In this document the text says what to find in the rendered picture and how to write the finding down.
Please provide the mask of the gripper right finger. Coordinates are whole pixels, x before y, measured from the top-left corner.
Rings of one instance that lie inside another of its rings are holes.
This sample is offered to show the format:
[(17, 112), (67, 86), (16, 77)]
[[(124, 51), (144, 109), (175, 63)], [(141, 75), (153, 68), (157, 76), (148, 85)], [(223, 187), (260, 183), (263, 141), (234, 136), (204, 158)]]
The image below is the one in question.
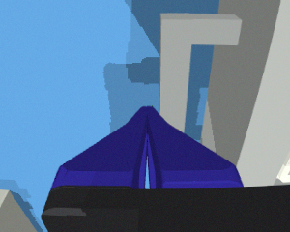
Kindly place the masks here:
[(150, 189), (243, 187), (237, 167), (169, 125), (147, 106), (147, 159)]

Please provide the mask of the blue flat mat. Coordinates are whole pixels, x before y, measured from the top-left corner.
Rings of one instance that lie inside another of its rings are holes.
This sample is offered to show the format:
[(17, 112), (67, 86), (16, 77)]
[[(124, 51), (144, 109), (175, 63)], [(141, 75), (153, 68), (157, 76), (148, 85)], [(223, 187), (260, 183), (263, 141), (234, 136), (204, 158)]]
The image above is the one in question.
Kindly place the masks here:
[[(160, 14), (218, 14), (219, 0), (0, 0), (0, 189), (37, 232), (58, 168), (160, 113)], [(185, 134), (200, 143), (213, 45), (192, 44)]]

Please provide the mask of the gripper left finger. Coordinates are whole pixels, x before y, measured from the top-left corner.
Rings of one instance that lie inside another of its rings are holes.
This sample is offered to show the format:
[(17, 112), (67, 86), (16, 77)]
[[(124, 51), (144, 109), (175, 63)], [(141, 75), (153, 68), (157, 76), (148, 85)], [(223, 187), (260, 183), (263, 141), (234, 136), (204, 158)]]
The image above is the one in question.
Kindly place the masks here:
[(62, 164), (50, 190), (64, 185), (145, 189), (146, 165), (147, 106), (142, 106), (125, 125)]

